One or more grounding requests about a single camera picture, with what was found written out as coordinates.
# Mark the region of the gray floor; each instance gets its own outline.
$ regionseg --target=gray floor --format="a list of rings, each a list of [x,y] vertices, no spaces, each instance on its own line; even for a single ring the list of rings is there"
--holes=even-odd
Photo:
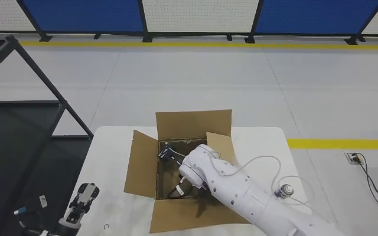
[[[287,138],[378,139],[378,51],[27,51],[93,131],[154,126],[157,111],[231,108],[233,126],[278,126]],[[53,98],[16,53],[0,64],[0,100]],[[65,114],[55,134],[83,132]],[[360,152],[378,183],[378,151]],[[378,204],[363,171],[347,163],[343,150],[295,149],[292,154],[300,176],[316,191],[312,206],[318,212],[350,235],[376,235]]]

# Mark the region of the open cardboard box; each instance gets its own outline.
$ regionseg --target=open cardboard box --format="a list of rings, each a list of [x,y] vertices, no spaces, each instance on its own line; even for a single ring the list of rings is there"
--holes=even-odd
[[[158,194],[159,143],[166,140],[206,139],[221,159],[235,164],[231,140],[231,110],[156,113],[158,140],[134,130],[124,191],[155,199],[150,233],[184,230],[219,224],[249,224],[212,196],[162,199]],[[164,177],[167,189],[180,180],[178,172]]]

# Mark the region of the white cable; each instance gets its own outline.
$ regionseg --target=white cable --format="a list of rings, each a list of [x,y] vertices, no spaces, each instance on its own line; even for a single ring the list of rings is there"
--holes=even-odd
[[[216,157],[214,156],[213,152],[207,150],[207,149],[204,148],[204,147],[201,147],[201,148],[205,149],[205,150],[208,151],[208,152],[209,152],[214,158],[216,158]],[[213,163],[213,158],[211,158],[210,155],[209,155],[209,158],[210,158],[210,162],[211,162],[212,167],[216,170],[216,172],[217,172],[218,175],[220,175],[220,176],[232,176],[232,175],[235,175],[236,173],[238,173],[238,172],[240,172],[242,169],[244,169],[249,163],[253,162],[253,161],[256,160],[256,159],[260,159],[260,158],[273,158],[273,159],[277,160],[278,165],[279,165],[279,166],[278,166],[278,170],[277,170],[276,175],[275,175],[274,178],[272,179],[272,183],[271,183],[271,191],[272,191],[272,194],[274,194],[273,185],[274,185],[274,182],[276,181],[276,179],[277,179],[279,173],[281,172],[281,161],[280,161],[278,158],[276,158],[275,156],[269,156],[269,155],[257,156],[257,157],[255,157],[255,158],[249,160],[249,161],[248,161],[247,163],[245,163],[241,168],[239,168],[237,171],[235,171],[234,173],[229,174],[229,175],[221,174],[220,171],[215,167],[215,165],[214,165],[214,163]],[[314,199],[314,196],[315,196],[314,188],[312,187],[312,185],[311,185],[309,182],[307,182],[307,181],[306,181],[304,178],[302,178],[302,177],[299,177],[299,176],[296,176],[296,175],[287,175],[287,176],[282,177],[282,178],[278,181],[278,189],[279,189],[280,191],[282,191],[282,190],[280,189],[280,187],[281,187],[280,182],[281,182],[283,179],[285,179],[285,178],[299,178],[299,179],[302,179],[304,182],[306,182],[306,183],[310,186],[310,188],[311,188],[311,192],[312,192],[312,198],[311,198],[311,200],[308,200],[308,201],[306,201],[306,202],[302,202],[302,201],[300,201],[300,200],[298,200],[298,199],[295,199],[295,198],[289,196],[288,198],[291,198],[292,200],[294,200],[294,201],[296,201],[296,202],[299,202],[299,204],[289,204],[289,203],[286,203],[286,202],[285,202],[285,204],[287,204],[287,205],[305,205],[305,206],[308,207],[309,209],[313,210],[310,206],[307,205],[309,202],[311,202],[311,201]]]
[[[178,152],[176,152],[175,150],[171,149],[170,147],[169,147],[168,149],[171,150],[173,153],[176,153],[177,155],[180,155],[180,156],[186,157],[186,155],[183,155],[183,154],[181,154],[181,153],[178,153]]]

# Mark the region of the cylindrical connector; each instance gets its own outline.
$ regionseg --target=cylindrical connector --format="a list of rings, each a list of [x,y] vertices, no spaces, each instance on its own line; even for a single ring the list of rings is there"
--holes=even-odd
[[[277,198],[287,199],[294,194],[294,189],[292,186],[288,184],[284,184],[279,187],[275,192],[274,195]]]

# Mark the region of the white table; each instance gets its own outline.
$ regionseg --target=white table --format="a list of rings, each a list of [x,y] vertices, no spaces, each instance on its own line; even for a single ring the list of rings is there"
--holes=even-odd
[[[157,137],[156,127],[100,127],[97,129],[84,162],[71,201],[82,183],[95,183],[100,194],[82,219],[78,235],[147,235],[154,199],[123,192],[129,162],[133,130]],[[238,162],[243,165],[255,156],[272,155],[282,162],[280,176],[297,175],[285,135],[276,127],[233,127],[232,140]],[[261,187],[269,190],[278,164],[274,159],[258,159],[245,171]],[[306,201],[302,183],[297,178],[286,181],[294,187],[294,196]],[[305,206],[296,209],[311,213]],[[254,225],[228,224],[173,231],[157,235],[264,235]]]

